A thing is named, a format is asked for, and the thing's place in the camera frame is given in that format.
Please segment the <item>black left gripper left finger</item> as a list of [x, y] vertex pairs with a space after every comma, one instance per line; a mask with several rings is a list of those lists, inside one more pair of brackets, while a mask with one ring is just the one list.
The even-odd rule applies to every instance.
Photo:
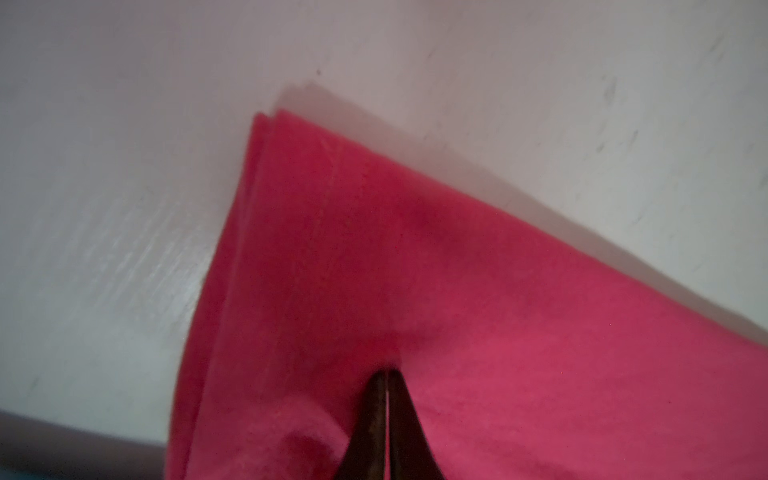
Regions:
[[374, 373], [358, 404], [358, 416], [335, 480], [382, 480], [386, 469], [387, 376]]

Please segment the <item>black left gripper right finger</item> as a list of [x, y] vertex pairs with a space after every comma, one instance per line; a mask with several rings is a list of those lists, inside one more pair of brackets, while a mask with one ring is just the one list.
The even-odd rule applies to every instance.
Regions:
[[429, 447], [403, 374], [388, 373], [389, 459], [393, 480], [444, 480]]

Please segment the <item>magenta t shirt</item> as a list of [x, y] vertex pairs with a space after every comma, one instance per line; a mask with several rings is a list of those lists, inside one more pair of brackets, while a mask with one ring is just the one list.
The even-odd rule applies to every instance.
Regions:
[[764, 346], [300, 117], [258, 115], [166, 477], [328, 479], [390, 366], [450, 479], [767, 475]]

